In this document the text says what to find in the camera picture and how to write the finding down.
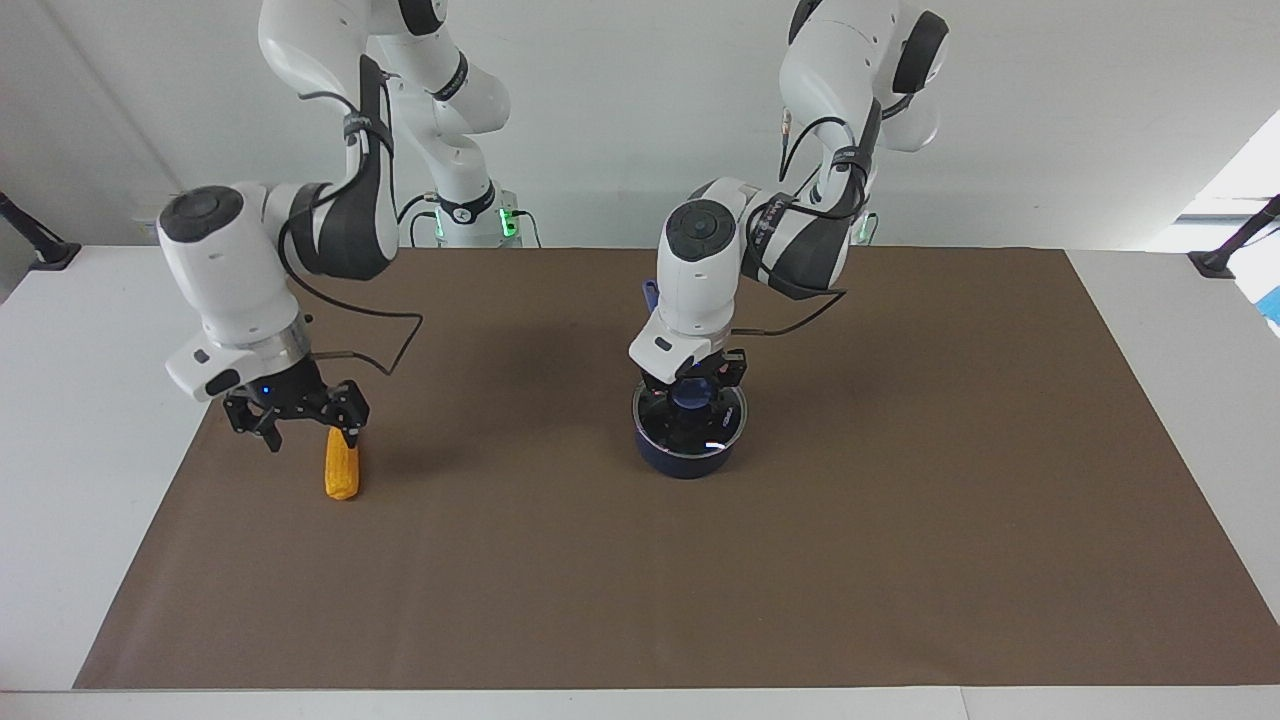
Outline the yellow corn cob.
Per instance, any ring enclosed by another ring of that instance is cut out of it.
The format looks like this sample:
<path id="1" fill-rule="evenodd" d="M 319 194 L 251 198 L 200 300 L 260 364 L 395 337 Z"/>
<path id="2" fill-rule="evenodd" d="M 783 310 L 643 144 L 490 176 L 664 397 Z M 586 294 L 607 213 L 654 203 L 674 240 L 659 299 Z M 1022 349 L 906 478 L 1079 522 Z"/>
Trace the yellow corn cob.
<path id="1" fill-rule="evenodd" d="M 330 428 L 326 434 L 324 489 L 329 498 L 347 501 L 360 492 L 360 450 L 348 445 L 355 439 L 338 428 Z"/>

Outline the glass lid with blue knob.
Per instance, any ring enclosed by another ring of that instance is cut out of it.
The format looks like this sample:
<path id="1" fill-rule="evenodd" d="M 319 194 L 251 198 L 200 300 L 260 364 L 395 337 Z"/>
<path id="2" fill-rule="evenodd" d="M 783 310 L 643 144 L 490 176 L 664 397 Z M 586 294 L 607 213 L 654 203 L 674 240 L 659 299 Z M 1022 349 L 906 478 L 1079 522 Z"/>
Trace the glass lid with blue knob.
<path id="1" fill-rule="evenodd" d="M 669 407 L 646 407 L 646 397 L 632 396 L 632 416 L 641 448 L 662 457 L 703 460 L 728 452 L 742 436 L 748 396 L 710 404 L 704 380 L 682 384 L 669 393 Z"/>

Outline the dark blue saucepan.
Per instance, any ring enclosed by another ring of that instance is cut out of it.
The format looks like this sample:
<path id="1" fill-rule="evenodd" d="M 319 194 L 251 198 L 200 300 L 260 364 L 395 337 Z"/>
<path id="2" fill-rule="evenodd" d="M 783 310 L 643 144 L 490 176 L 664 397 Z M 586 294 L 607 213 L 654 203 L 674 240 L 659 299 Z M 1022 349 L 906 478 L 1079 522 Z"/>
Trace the dark blue saucepan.
<path id="1" fill-rule="evenodd" d="M 732 456 L 735 446 L 726 454 L 703 460 L 682 460 L 662 457 L 658 454 L 644 450 L 637 442 L 636 428 L 634 432 L 635 445 L 644 461 L 655 471 L 680 480 L 696 480 L 719 470 Z"/>

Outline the brown table mat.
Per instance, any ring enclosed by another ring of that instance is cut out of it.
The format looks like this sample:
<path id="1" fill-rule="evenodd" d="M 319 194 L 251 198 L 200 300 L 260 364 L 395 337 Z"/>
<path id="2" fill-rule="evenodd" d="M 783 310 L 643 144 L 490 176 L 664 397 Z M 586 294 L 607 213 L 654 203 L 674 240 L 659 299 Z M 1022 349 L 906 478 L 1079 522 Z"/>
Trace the brown table mat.
<path id="1" fill-rule="evenodd" d="M 1280 625 L 1073 265 L 856 249 L 851 296 L 742 340 L 699 482 L 634 445 L 653 251 L 403 250 L 339 299 L 426 318 L 325 433 L 218 407 L 81 689 L 1272 685 Z"/>

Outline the black clamp mount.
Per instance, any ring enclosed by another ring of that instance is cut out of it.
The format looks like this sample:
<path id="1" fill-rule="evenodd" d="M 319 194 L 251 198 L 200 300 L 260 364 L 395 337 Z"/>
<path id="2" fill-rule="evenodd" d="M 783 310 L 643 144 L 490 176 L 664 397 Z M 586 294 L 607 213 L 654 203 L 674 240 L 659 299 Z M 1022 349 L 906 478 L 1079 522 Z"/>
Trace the black clamp mount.
<path id="1" fill-rule="evenodd" d="M 1268 199 L 1220 246 L 1208 251 L 1189 251 L 1187 258 L 1203 278 L 1234 281 L 1235 275 L 1229 268 L 1234 254 L 1243 250 L 1251 241 L 1258 240 L 1266 228 L 1277 222 L 1280 222 L 1280 193 Z"/>
<path id="2" fill-rule="evenodd" d="M 83 249 L 81 243 L 65 241 L 4 192 L 0 192 L 0 217 L 32 246 L 35 251 L 35 260 L 29 264 L 32 272 L 65 270 Z"/>

